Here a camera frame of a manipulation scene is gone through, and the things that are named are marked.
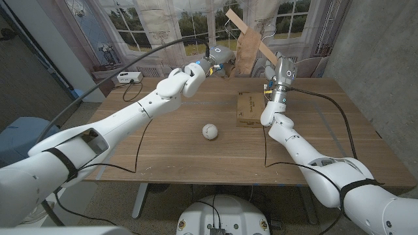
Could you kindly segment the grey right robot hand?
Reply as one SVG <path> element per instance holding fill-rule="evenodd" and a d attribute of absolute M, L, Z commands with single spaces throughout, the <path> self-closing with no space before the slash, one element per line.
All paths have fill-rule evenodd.
<path fill-rule="evenodd" d="M 290 87 L 297 75 L 297 67 L 292 59 L 285 57 L 280 52 L 276 53 L 278 62 L 273 64 L 270 60 L 265 63 L 265 76 L 276 86 Z"/>

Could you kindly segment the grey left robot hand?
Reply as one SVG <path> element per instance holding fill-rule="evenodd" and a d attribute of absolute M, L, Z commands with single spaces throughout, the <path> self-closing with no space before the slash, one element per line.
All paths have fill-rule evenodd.
<path fill-rule="evenodd" d="M 206 75 L 217 74 L 222 78 L 228 78 L 234 69 L 235 59 L 235 54 L 230 48 L 219 45 L 211 47 L 206 59 L 209 62 Z"/>

